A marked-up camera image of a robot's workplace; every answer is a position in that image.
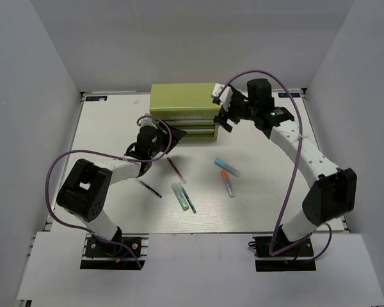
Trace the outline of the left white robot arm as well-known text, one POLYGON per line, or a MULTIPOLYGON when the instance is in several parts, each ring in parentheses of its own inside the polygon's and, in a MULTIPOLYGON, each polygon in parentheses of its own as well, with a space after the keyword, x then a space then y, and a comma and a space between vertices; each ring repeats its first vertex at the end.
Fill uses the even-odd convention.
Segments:
POLYGON ((104 162, 77 160, 56 197, 57 205, 81 220, 108 255, 119 253, 123 242, 121 229, 104 211, 109 187, 143 176, 152 161, 169 153, 187 134, 148 115, 141 117, 138 125, 136 141, 123 156, 104 162))

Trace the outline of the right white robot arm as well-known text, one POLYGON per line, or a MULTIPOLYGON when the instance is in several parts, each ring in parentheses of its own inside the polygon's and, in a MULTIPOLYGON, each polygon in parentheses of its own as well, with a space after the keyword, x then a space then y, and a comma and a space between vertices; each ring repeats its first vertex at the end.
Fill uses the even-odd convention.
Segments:
POLYGON ((300 119, 275 105, 267 79, 248 81, 247 90, 243 95, 233 86, 215 84, 212 99, 220 111, 214 122, 227 132, 232 131, 229 122, 253 122, 294 163, 292 175, 301 173, 306 180, 310 190, 300 211, 285 223, 278 218, 269 244, 271 256, 291 255, 322 224, 354 209, 357 176, 351 168, 342 169, 325 157, 303 135, 300 119))

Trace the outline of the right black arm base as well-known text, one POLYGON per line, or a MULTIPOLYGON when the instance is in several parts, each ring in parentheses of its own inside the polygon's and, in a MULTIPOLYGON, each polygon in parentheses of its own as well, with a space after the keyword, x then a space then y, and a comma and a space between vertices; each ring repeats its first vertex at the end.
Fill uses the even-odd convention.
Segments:
POLYGON ((255 257, 257 272, 307 272, 315 271, 314 250, 310 239, 277 256, 269 254, 271 236, 253 237, 248 243, 255 257))

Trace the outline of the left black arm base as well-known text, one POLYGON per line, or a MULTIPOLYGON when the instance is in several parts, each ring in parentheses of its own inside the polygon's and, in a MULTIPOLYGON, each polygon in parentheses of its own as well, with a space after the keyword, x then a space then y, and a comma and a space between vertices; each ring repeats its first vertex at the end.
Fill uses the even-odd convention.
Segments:
POLYGON ((123 247, 105 244, 91 235, 84 241, 80 269, 105 271, 138 271, 147 259, 148 235, 122 235, 123 247))

